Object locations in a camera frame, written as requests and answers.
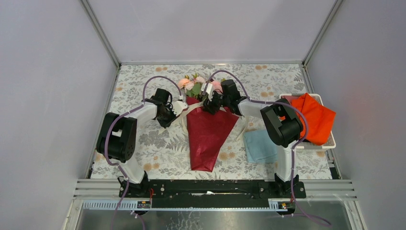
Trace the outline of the pink fake flower bunch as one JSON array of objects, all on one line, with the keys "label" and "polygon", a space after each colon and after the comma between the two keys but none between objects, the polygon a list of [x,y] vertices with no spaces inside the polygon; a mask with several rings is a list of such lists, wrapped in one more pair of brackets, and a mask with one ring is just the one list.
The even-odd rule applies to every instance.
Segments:
[{"label": "pink fake flower bunch", "polygon": [[207,87],[208,91],[213,91],[218,94],[223,94],[221,87],[221,82],[217,80],[206,80],[201,77],[198,73],[192,74],[191,76],[185,75],[184,78],[178,81],[178,87],[184,91],[187,97],[197,99],[202,101],[208,96],[208,92],[205,95],[202,95],[202,91],[205,88],[206,84],[209,84]]}]

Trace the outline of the dark red wrapping paper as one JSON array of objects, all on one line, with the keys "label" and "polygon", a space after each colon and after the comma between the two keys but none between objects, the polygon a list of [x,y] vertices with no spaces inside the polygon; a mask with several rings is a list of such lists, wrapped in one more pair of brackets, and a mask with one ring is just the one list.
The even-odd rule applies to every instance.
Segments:
[{"label": "dark red wrapping paper", "polygon": [[220,149],[237,120],[238,116],[228,109],[213,115],[197,107],[186,115],[191,170],[213,171]]}]

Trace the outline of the cream ribbon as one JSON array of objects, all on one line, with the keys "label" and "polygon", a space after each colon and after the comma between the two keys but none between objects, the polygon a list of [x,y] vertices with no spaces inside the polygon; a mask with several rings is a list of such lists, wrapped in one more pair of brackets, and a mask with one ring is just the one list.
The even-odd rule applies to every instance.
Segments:
[{"label": "cream ribbon", "polygon": [[[188,108],[186,110],[183,110],[179,116],[175,119],[174,122],[172,122],[173,124],[177,124],[180,123],[182,126],[182,130],[183,132],[187,133],[187,125],[186,125],[186,116],[192,112],[193,110],[202,107],[203,106],[203,102],[199,102],[199,103],[195,103],[192,105],[189,105]],[[241,120],[244,121],[243,126],[239,132],[239,134],[236,136],[236,138],[234,139],[234,141],[238,141],[239,139],[243,138],[244,132],[246,130],[246,128],[249,125],[249,118],[246,116],[241,116],[240,117]]]}]

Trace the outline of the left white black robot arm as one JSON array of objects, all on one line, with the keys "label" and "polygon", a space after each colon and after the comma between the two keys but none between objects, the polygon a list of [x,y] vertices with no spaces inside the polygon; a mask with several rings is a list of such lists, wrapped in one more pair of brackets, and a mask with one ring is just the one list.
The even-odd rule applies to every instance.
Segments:
[{"label": "left white black robot arm", "polygon": [[122,176],[118,177],[119,197],[145,197],[152,193],[146,171],[133,156],[137,149],[139,125],[156,120],[162,128],[168,128],[187,109],[183,95],[173,100],[169,91],[157,89],[151,98],[144,98],[138,107],[129,112],[105,115],[96,151],[121,172]]}]

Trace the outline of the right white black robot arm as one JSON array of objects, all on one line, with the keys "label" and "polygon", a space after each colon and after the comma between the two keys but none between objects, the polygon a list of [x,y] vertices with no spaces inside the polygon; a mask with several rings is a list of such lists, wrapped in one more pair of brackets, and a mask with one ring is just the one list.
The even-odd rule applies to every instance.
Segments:
[{"label": "right white black robot arm", "polygon": [[265,102],[243,96],[233,80],[222,82],[221,87],[219,92],[214,89],[212,83],[202,85],[204,109],[215,114],[221,107],[226,107],[238,116],[261,118],[267,135],[277,147],[279,166],[275,173],[276,196],[295,198],[294,190],[299,182],[295,171],[295,152],[296,146],[303,141],[301,132],[307,126],[304,120],[299,118],[300,112],[286,99]]}]

